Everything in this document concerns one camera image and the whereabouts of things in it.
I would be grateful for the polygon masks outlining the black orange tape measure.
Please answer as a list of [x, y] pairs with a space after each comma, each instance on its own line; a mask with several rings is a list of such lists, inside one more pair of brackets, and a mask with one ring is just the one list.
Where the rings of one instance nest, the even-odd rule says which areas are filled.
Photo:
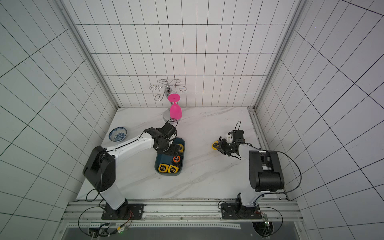
[[180, 157], [180, 156], [175, 156], [175, 157], [173, 157], [173, 163], [174, 163], [174, 164], [179, 164], [180, 161], [181, 161], [181, 157]]

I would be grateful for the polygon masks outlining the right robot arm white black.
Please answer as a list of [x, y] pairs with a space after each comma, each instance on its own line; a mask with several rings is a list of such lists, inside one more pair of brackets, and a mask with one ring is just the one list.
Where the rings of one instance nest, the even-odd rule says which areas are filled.
[[213, 143], [212, 148], [228, 157], [248, 161], [250, 186], [238, 194], [235, 203], [238, 209], [255, 208], [264, 196], [284, 189], [278, 152], [262, 150], [250, 143], [229, 143], [225, 139]]

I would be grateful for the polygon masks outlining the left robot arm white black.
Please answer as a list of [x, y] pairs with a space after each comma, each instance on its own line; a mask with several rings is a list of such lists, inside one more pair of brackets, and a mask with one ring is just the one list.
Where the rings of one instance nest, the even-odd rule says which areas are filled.
[[112, 212], [121, 219], [133, 208], [116, 184], [116, 171], [121, 163], [151, 148], [158, 154], [176, 156], [180, 149], [174, 143], [177, 133], [172, 124], [166, 123], [161, 128], [145, 129], [139, 136], [114, 147], [97, 146], [92, 150], [83, 175], [106, 201], [107, 213]]

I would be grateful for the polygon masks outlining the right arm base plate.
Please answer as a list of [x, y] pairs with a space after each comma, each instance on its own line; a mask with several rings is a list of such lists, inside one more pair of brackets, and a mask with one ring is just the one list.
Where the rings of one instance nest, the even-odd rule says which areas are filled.
[[220, 203], [219, 209], [223, 220], [261, 220], [263, 218], [263, 214], [258, 207]]

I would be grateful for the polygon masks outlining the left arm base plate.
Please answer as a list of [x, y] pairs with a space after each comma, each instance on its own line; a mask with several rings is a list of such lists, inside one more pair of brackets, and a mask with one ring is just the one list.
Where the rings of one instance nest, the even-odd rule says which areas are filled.
[[103, 210], [102, 220], [141, 220], [144, 206], [144, 204], [123, 203], [120, 208], [114, 210], [109, 204], [106, 204]]

